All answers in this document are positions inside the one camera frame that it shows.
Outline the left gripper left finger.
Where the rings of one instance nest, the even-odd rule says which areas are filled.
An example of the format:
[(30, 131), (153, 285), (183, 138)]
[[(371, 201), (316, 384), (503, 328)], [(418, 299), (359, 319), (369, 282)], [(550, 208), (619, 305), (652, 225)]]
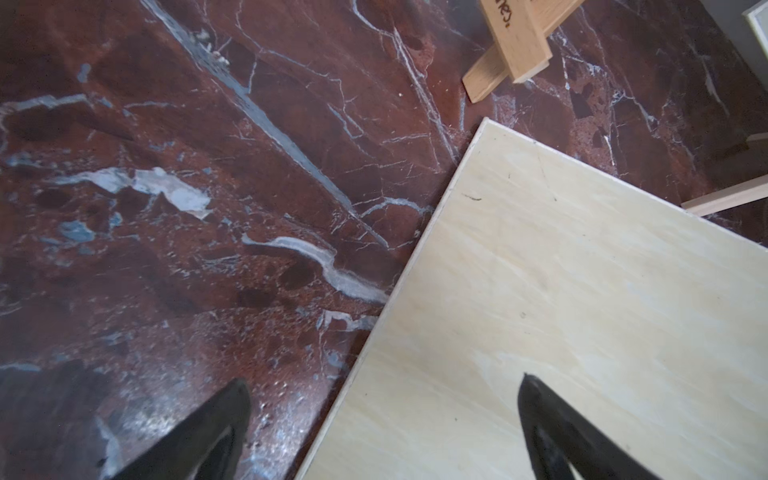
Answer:
[(246, 382), (234, 379), (115, 477), (232, 479), (243, 450), (251, 410)]

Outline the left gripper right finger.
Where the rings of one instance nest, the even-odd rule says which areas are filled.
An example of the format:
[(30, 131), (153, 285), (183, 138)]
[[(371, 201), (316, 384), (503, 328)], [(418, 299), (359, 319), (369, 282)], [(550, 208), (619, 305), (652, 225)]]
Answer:
[(525, 374), (517, 396), (537, 479), (655, 479), (538, 377)]

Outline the plywood board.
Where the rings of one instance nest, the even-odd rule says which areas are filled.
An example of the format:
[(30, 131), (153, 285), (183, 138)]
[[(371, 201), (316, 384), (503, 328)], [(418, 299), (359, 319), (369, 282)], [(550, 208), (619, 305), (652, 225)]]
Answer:
[(528, 374), (662, 478), (765, 478), (766, 249), (485, 119), (298, 475), (529, 479)]

